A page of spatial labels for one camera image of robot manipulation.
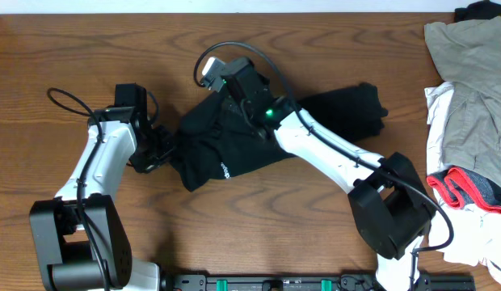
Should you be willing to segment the black t-shirt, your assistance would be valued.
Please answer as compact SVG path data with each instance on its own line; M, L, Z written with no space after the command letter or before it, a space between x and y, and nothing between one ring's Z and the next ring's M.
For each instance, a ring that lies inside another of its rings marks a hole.
M388 110L366 82L307 96L298 102L321 125L349 142L380 134ZM211 179L231 179L292 155L264 141L245 123L236 104L214 92L180 122L170 164L190 192Z

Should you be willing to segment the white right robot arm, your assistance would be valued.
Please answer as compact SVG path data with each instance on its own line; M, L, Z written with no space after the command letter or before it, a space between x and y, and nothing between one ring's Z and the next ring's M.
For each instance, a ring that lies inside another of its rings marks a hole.
M234 101L244 122L304 159L347 194L361 238L377 254L376 279L385 290L409 290L419 279L413 257L436 209L412 162L400 153L385 158L363 150L318 123L290 97L275 97L252 61L210 57L202 86Z

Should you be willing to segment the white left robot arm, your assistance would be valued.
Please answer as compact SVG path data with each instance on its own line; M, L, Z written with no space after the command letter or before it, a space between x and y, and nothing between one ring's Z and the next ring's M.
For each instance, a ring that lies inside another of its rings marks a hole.
M50 200L29 213L42 283L47 290L159 290L157 264L133 258L114 200L128 162L154 169L147 158L166 131L145 109L110 107L89 119L88 142L73 174Z

